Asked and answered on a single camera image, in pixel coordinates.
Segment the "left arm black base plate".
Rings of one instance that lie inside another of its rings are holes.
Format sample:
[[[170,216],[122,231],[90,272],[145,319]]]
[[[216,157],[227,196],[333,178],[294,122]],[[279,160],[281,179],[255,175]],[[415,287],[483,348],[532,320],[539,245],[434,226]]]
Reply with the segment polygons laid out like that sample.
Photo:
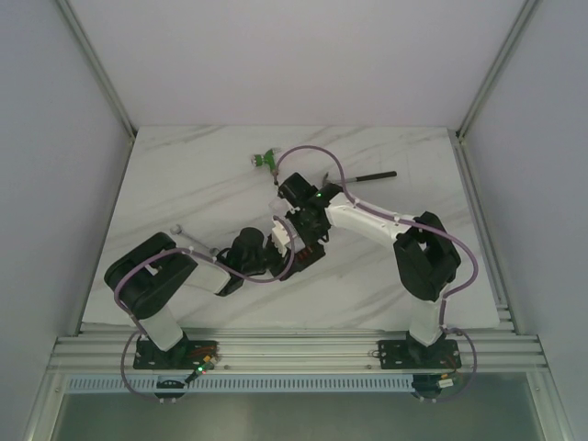
[[[151,340],[136,344],[133,368],[137,370],[193,370],[199,369],[218,353],[213,340],[184,338],[168,351],[163,351]]]

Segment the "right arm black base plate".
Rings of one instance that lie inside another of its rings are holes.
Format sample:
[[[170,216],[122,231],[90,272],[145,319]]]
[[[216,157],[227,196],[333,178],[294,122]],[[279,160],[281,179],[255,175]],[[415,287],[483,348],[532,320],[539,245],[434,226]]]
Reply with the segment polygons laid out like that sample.
[[[380,367],[387,370],[438,370],[462,367],[458,343],[440,337],[424,346],[410,335],[403,339],[377,342],[376,357]]]

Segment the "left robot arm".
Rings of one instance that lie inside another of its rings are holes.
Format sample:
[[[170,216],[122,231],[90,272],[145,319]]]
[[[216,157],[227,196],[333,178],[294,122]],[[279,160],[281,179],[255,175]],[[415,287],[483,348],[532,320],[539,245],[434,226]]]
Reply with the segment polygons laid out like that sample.
[[[112,264],[104,275],[115,302],[152,345],[155,359],[167,369],[187,361],[189,342],[168,307],[188,281],[218,297],[227,297],[245,282],[269,284],[288,278],[300,261],[302,241],[291,227],[276,223],[270,235],[244,228],[232,246],[214,256],[179,248],[158,232]]]

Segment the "black fuse box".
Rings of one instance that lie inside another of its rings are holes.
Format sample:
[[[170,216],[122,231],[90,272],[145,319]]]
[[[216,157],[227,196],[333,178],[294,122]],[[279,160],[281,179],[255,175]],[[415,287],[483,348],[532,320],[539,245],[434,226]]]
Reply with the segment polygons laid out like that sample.
[[[288,276],[304,271],[326,256],[324,246],[320,243],[308,245],[295,253],[294,261],[289,269]]]

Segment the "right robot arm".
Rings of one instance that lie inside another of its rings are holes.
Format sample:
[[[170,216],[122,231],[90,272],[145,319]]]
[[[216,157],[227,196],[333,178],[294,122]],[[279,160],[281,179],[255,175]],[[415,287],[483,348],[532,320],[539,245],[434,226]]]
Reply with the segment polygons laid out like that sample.
[[[285,223],[277,222],[272,229],[271,239],[281,256],[294,258],[290,272],[300,272],[325,256],[332,228],[390,249],[401,284],[412,296],[407,356],[419,367],[437,359],[443,340],[441,295],[461,264],[440,219],[430,212],[416,218],[388,211],[378,215],[374,208],[362,208],[351,200],[341,186],[317,188],[298,173],[278,186],[277,195],[287,202],[288,210]]]

